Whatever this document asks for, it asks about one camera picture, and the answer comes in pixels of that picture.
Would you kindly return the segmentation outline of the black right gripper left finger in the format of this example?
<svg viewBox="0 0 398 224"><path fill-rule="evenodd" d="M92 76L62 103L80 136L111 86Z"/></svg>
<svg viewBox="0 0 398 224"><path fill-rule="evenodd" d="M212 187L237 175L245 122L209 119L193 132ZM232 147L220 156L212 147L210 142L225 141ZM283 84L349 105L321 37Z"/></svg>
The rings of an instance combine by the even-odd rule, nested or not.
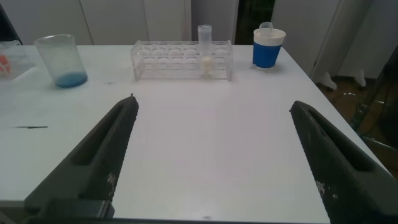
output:
<svg viewBox="0 0 398 224"><path fill-rule="evenodd" d="M117 102L78 145L25 198L38 212L51 199L113 199L139 111L134 96Z"/></svg>

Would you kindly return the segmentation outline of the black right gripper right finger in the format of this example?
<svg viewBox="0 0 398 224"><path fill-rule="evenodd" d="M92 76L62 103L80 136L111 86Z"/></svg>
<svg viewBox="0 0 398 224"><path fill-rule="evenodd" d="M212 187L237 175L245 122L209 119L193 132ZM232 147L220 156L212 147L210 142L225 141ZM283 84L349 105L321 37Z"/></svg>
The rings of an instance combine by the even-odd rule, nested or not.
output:
<svg viewBox="0 0 398 224"><path fill-rule="evenodd" d="M397 224L397 179L315 108L290 113L330 222Z"/></svg>

